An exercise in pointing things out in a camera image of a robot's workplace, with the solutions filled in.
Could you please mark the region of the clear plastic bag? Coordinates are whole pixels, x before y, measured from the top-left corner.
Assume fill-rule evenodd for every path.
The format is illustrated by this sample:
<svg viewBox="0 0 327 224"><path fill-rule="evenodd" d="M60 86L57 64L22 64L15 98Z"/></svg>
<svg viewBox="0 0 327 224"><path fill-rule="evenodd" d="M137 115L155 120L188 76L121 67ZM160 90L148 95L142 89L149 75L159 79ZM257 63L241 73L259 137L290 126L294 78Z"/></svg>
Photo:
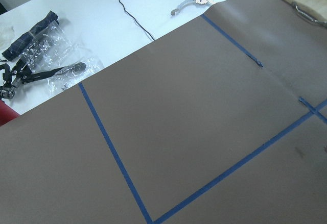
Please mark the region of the clear plastic bag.
<svg viewBox="0 0 327 224"><path fill-rule="evenodd" d="M79 43L71 43L55 21L33 38L20 57L32 74L56 71L45 79L45 90L50 96L73 87L104 68L91 50Z"/></svg>

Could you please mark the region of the black hand tool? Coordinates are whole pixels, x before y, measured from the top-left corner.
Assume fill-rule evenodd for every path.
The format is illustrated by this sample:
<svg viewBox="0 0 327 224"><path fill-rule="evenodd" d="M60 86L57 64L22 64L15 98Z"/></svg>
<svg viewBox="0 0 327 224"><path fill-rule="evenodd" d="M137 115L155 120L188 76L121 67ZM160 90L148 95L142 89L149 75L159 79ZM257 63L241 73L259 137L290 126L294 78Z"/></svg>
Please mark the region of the black hand tool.
<svg viewBox="0 0 327 224"><path fill-rule="evenodd" d="M20 59L12 69L10 69L7 63L1 64L1 70L4 71L4 73L2 73L4 83L1 86L2 101L3 99L13 99L15 90L21 84L47 79L55 74L61 75L69 71L80 74L86 70L86 64L84 62L78 62L70 66L33 73L27 63Z"/></svg>

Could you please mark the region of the folded dark blue umbrella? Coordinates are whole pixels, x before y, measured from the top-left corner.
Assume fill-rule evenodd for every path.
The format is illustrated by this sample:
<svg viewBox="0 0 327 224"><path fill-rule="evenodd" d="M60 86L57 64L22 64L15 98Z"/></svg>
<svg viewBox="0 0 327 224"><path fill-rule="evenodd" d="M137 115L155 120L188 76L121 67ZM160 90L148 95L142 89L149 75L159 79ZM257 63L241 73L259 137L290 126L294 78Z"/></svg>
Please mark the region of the folded dark blue umbrella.
<svg viewBox="0 0 327 224"><path fill-rule="evenodd" d="M46 29L53 21L57 24L59 23L58 15L55 12L50 11L43 20L36 23L29 31L22 34L4 52L2 52L2 56L8 61L17 58L32 42L36 35Z"/></svg>

